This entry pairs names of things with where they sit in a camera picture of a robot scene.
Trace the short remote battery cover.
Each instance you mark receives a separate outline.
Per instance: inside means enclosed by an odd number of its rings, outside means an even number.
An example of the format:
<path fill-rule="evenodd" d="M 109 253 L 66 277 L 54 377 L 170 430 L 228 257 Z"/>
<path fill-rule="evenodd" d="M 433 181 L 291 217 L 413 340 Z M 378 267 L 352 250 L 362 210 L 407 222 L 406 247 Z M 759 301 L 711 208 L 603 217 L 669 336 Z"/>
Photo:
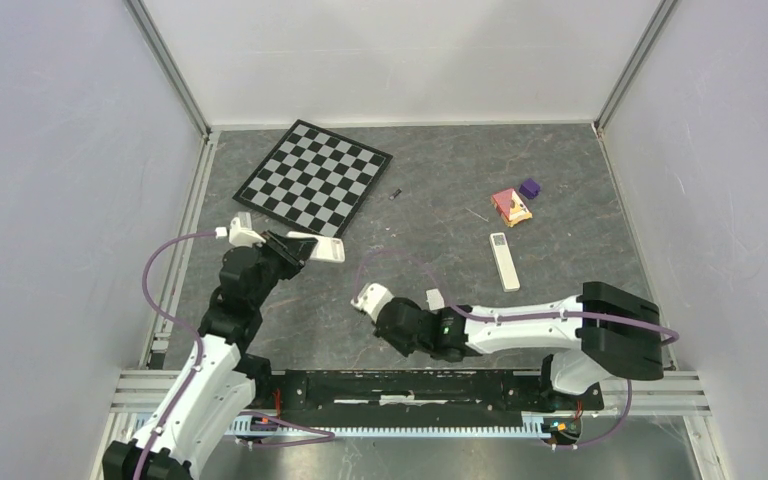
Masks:
<path fill-rule="evenodd" d="M 446 306 L 445 299 L 439 289 L 429 289 L 425 292 L 426 303 L 431 311 L 438 311 Z"/>

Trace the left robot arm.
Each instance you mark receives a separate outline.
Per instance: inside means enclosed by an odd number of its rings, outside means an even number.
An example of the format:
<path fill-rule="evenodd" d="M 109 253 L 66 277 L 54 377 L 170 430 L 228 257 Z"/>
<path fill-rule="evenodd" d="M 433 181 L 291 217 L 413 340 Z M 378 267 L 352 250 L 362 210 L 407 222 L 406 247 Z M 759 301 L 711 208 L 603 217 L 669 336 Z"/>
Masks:
<path fill-rule="evenodd" d="M 197 479 L 233 420 L 274 394 L 271 364 L 248 354 L 260 308 L 281 280 L 297 275 L 329 238 L 257 233 L 239 227 L 203 232 L 225 239 L 220 285 L 193 338 L 190 357 L 151 418 L 101 458 L 106 479 Z"/>

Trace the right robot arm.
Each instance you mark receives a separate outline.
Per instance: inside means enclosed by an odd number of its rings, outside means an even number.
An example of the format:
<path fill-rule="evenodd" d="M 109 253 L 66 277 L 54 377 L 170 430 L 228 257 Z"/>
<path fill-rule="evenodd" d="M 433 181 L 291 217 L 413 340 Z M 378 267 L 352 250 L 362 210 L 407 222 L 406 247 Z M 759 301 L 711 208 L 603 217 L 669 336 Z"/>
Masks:
<path fill-rule="evenodd" d="M 422 352 L 455 363 L 508 350 L 549 350 L 537 392 L 551 408 L 609 377 L 662 379 L 662 348 L 674 338 L 661 326 L 656 304 L 597 281 L 546 304 L 432 310 L 369 283 L 351 304 L 371 319 L 376 337 L 404 356 Z"/>

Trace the long white remote control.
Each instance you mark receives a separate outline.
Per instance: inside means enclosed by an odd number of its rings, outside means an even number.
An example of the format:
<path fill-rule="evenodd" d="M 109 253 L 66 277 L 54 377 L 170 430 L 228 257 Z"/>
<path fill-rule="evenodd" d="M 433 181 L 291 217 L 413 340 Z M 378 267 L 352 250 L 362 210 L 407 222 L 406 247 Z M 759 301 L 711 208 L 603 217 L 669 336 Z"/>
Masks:
<path fill-rule="evenodd" d="M 521 284 L 506 235 L 503 232 L 492 233 L 489 235 L 489 241 L 503 291 L 518 291 Z"/>

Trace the short white remote control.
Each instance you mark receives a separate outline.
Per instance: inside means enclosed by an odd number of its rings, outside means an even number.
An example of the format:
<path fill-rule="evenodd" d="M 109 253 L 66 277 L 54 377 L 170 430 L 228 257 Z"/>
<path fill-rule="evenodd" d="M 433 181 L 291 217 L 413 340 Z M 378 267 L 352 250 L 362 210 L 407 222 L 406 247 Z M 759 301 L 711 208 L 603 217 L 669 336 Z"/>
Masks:
<path fill-rule="evenodd" d="M 291 231 L 287 233 L 288 238 L 293 239 L 315 239 L 316 244 L 312 250 L 310 261 L 326 263 L 344 263 L 346 260 L 344 243 L 341 239 L 335 237 L 325 237 L 303 232 Z"/>

